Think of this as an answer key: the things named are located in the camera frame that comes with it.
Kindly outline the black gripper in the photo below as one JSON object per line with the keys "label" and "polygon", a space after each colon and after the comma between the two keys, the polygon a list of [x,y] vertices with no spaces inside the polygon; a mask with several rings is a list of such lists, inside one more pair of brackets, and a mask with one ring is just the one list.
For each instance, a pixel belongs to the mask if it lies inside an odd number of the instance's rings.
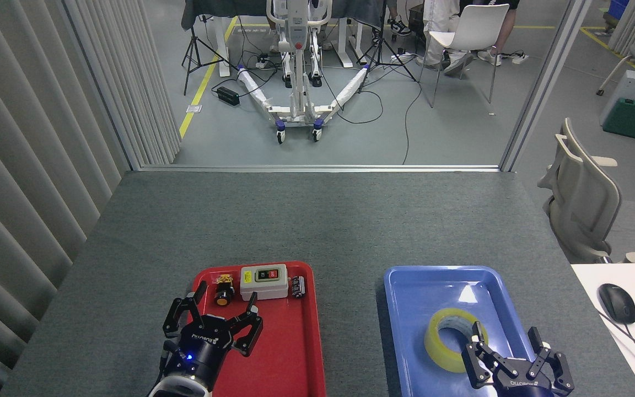
{"label": "black gripper", "polygon": [[[553,396],[569,395],[574,390],[574,381],[569,374],[569,365],[562,352],[555,352],[540,337],[537,327],[528,331],[532,350],[537,354],[531,363],[526,360],[507,360],[494,352],[483,341],[481,323],[473,323],[471,341],[462,352],[462,360],[467,377],[473,388],[493,386],[498,396]],[[555,379],[542,372],[547,363],[552,368]],[[508,365],[515,374],[507,372]]]}
{"label": "black gripper", "polygon": [[[196,291],[189,292],[186,297],[177,297],[171,303],[163,324],[165,337],[180,335],[178,347],[169,361],[169,374],[196,376],[201,381],[216,381],[219,371],[227,356],[228,350],[240,352],[242,356],[250,356],[263,330],[263,319],[258,314],[255,302],[258,293],[252,292],[244,312],[229,320],[222,317],[202,317],[197,309],[207,290],[207,282],[201,281]],[[191,323],[183,327],[179,333],[180,319],[184,312],[191,312]],[[234,336],[246,327],[245,336]]]}

